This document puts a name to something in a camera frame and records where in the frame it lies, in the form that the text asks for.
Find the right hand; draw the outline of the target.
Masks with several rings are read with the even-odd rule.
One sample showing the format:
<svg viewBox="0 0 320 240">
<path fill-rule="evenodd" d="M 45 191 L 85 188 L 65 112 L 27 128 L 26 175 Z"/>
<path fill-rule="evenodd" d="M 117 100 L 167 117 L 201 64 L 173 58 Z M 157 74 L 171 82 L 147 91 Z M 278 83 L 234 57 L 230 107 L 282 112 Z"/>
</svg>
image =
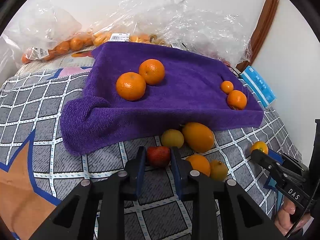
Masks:
<svg viewBox="0 0 320 240">
<path fill-rule="evenodd" d="M 283 236 L 285 236 L 293 227 L 290 216 L 294 215 L 295 211 L 295 204 L 287 197 L 284 197 L 284 202 L 274 219 L 275 226 Z M 294 228 L 289 239 L 317 239 L 317 236 L 312 232 L 312 222 L 313 217 L 307 212 Z"/>
</svg>

